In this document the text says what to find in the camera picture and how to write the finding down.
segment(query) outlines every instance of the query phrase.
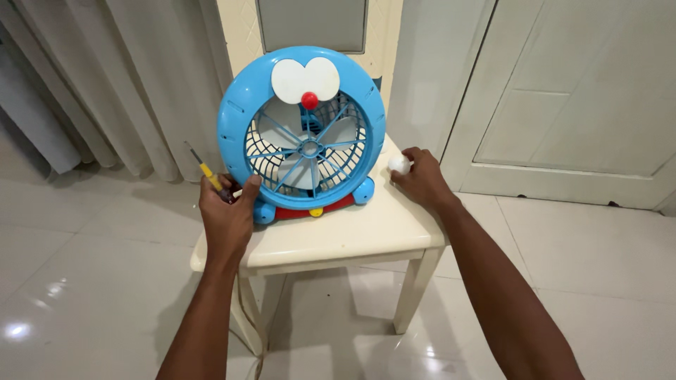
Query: fan blade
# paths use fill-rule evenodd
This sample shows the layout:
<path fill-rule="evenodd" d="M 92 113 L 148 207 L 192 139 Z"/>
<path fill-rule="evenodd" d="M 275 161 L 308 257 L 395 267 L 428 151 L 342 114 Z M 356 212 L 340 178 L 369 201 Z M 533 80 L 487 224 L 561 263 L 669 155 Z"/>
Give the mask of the fan blade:
<path fill-rule="evenodd" d="M 357 139 L 357 118 L 354 116 L 347 116 L 340 120 L 336 120 L 335 123 L 329 128 L 329 130 L 322 137 L 322 144 L 335 144 L 341 143 L 343 141 L 349 142 Z M 354 143 L 345 144 L 345 145 L 336 145 L 332 146 L 333 150 L 346 150 L 349 149 Z"/>
<path fill-rule="evenodd" d="M 316 158 L 306 159 L 300 153 L 290 155 L 286 160 L 282 161 L 277 169 L 277 176 L 281 181 L 287 173 L 296 165 L 296 162 L 301 160 L 300 164 L 291 171 L 291 174 L 284 180 L 284 185 L 297 187 L 298 189 L 313 190 L 319 184 L 319 165 L 316 163 Z M 312 184 L 312 171 L 314 171 L 314 185 Z"/>
<path fill-rule="evenodd" d="M 263 140 L 280 148 L 293 149 L 298 146 L 298 140 L 290 136 L 289 133 L 300 140 L 307 138 L 307 133 L 303 132 L 300 109 L 297 104 L 286 104 L 279 98 L 273 97 L 265 106 L 263 112 L 267 117 L 261 115 L 258 118 L 258 134 Z M 288 133 L 283 131 L 273 120 L 286 129 Z"/>

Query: blue ring frame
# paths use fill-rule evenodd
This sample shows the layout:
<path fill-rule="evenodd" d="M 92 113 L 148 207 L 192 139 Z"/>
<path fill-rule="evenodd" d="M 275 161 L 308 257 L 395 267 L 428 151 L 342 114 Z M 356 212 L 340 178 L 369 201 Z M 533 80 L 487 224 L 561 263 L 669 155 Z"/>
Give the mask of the blue ring frame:
<path fill-rule="evenodd" d="M 372 141 L 367 141 L 360 157 L 366 164 L 350 173 L 350 179 L 340 191 L 326 197 L 292 199 L 261 187 L 259 199 L 292 210 L 311 210 L 339 201 L 359 187 L 375 165 L 385 140 L 385 106 L 373 79 L 354 60 L 337 51 L 314 46 L 279 49 L 254 60 L 235 77 L 220 102 L 216 121 L 216 138 L 223 161 L 235 180 L 244 183 L 254 173 L 246 158 L 246 134 L 256 112 L 274 96 L 270 79 L 272 68 L 285 59 L 296 60 L 305 66 L 315 57 L 325 57 L 336 66 L 340 76 L 339 90 L 361 108 L 366 127 L 371 127 Z"/>

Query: hand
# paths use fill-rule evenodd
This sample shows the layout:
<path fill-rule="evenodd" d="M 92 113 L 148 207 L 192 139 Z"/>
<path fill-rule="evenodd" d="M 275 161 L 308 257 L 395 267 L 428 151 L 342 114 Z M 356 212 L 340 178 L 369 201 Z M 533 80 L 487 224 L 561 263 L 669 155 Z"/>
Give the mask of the hand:
<path fill-rule="evenodd" d="M 218 175 L 218 180 L 231 192 L 242 187 L 231 176 Z M 199 211 L 204 221 L 207 238 L 206 268 L 237 270 L 247 244 L 254 232 L 254 201 L 260 190 L 261 178 L 250 176 L 244 183 L 242 195 L 234 204 L 222 201 L 209 180 L 202 176 Z"/>
<path fill-rule="evenodd" d="M 413 162 L 411 171 L 402 175 L 392 170 L 391 179 L 416 203 L 436 210 L 450 201 L 457 200 L 441 175 L 439 161 L 432 156 L 429 150 L 412 147 L 403 150 L 402 154 Z"/>

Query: screwdriver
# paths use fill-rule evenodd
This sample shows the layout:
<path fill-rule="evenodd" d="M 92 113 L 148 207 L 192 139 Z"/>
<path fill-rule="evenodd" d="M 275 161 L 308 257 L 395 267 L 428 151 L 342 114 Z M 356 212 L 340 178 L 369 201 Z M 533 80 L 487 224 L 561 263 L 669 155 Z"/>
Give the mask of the screwdriver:
<path fill-rule="evenodd" d="M 202 162 L 197 153 L 195 153 L 193 147 L 191 147 L 187 141 L 183 140 L 183 142 L 185 143 L 185 145 L 188 145 L 188 148 L 193 153 L 193 156 L 197 158 L 197 162 L 199 162 L 199 168 L 202 169 L 202 172 L 207 177 L 209 182 L 211 182 L 212 185 L 216 188 L 216 193 L 218 194 L 218 196 L 223 200 L 223 202 L 226 202 L 227 204 L 233 204 L 235 202 L 235 198 L 233 197 L 232 194 L 230 194 L 230 190 L 225 189 L 223 185 L 221 185 L 220 181 L 218 180 L 218 177 L 211 171 L 211 169 L 209 169 L 207 164 Z"/>

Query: forearm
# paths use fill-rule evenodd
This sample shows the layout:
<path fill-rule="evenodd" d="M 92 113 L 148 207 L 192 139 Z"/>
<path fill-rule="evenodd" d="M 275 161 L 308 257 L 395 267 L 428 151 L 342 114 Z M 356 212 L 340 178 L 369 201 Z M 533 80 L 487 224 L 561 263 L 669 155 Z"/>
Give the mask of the forearm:
<path fill-rule="evenodd" d="M 218 379 L 226 373 L 237 265 L 207 265 L 158 379 Z"/>
<path fill-rule="evenodd" d="M 486 340 L 508 379 L 581 379 L 575 358 L 526 280 L 459 199 L 436 207 Z"/>

